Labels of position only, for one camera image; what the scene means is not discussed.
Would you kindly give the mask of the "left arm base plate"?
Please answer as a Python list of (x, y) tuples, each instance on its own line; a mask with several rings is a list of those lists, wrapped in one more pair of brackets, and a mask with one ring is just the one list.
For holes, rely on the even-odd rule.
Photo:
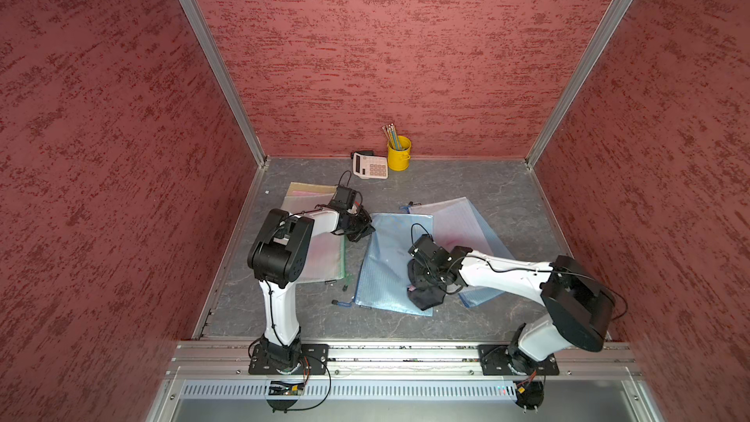
[(326, 344), (297, 343), (283, 348), (261, 342), (251, 351), (247, 372), (263, 376), (326, 375), (329, 351)]

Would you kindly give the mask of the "yellow mesh document bag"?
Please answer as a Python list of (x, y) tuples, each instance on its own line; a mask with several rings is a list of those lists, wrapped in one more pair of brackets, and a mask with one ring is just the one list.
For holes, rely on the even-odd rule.
[(286, 192), (286, 197), (333, 197), (336, 186), (314, 185), (292, 182)]

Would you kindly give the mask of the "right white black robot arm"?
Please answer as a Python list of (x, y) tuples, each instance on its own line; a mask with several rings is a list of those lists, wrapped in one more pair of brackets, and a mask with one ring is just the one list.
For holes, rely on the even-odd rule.
[(487, 352), (482, 357), (485, 363), (502, 354), (509, 371), (531, 375), (560, 350), (603, 350), (615, 308), (614, 294), (570, 256), (531, 263), (464, 246), (448, 251), (429, 234), (420, 236), (408, 254), (407, 296), (422, 311), (443, 304), (447, 295), (467, 287), (510, 293), (545, 309), (536, 322), (520, 325), (507, 347)]

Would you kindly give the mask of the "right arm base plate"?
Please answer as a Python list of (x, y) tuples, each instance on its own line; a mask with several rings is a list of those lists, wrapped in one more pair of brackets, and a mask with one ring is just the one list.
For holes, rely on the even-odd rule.
[(507, 344), (480, 345), (479, 362), (484, 376), (529, 377), (558, 376), (560, 369), (553, 357), (544, 361), (533, 361), (520, 351), (509, 351)]

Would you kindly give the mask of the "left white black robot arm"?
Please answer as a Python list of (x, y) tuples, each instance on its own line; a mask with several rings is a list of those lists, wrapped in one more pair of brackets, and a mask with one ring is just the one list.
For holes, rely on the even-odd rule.
[(349, 209), (318, 205), (298, 213), (273, 209), (268, 214), (247, 264), (264, 294), (267, 324), (259, 346), (278, 368), (291, 371), (303, 359), (295, 287), (312, 239), (334, 234), (357, 242), (373, 232), (371, 215), (359, 204)]

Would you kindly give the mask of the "light blue document bag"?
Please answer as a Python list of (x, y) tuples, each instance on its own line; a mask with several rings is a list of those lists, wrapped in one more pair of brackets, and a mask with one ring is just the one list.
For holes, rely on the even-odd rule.
[(407, 296), (411, 281), (407, 265), (412, 260), (409, 250), (417, 234), (431, 234), (432, 215), (377, 213), (372, 216), (375, 232), (369, 243), (357, 279), (354, 300), (333, 303), (341, 309), (355, 306), (365, 309), (431, 317), (432, 311), (421, 311)]

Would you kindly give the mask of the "green mesh document bag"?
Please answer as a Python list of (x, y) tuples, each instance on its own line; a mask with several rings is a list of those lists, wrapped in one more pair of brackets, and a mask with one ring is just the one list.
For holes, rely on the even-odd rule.
[[(285, 197), (281, 209), (289, 213), (309, 211), (319, 204), (326, 205), (328, 197)], [(325, 283), (343, 279), (346, 274), (346, 253), (343, 236), (327, 234), (314, 236), (305, 267), (297, 283)]]

